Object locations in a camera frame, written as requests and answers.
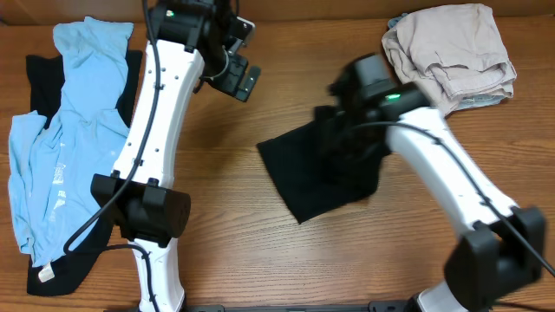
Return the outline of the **black t-shirt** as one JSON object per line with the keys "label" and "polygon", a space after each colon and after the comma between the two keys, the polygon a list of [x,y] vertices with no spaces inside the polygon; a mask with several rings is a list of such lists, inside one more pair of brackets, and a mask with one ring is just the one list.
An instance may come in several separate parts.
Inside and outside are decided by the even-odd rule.
{"label": "black t-shirt", "polygon": [[343,130],[344,118],[332,106],[314,108],[314,120],[257,144],[277,192],[298,221],[305,222],[375,193],[383,142],[364,144],[360,153],[326,149]]}

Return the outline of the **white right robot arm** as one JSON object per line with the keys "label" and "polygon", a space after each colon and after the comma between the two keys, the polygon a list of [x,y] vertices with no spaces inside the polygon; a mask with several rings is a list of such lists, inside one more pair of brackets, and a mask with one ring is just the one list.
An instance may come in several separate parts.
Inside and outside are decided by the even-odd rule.
{"label": "white right robot arm", "polygon": [[370,310],[490,311],[550,269],[541,211],[520,208],[497,188],[416,84],[395,83],[382,58],[369,54],[348,63],[329,91],[336,105],[317,117],[328,176],[341,185],[375,189],[382,159],[399,154],[457,236],[439,284],[406,300],[372,302]]}

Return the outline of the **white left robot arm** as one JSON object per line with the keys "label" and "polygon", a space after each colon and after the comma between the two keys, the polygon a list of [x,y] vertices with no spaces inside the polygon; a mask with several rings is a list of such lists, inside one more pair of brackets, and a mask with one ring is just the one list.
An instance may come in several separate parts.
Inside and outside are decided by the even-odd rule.
{"label": "white left robot arm", "polygon": [[191,198],[174,190],[180,132],[193,94],[203,84],[248,101],[261,70],[238,50],[254,23],[230,0],[159,1],[146,7],[146,64],[139,100],[110,174],[96,174],[91,193],[98,217],[116,225],[140,280],[139,311],[183,311],[178,239]]}

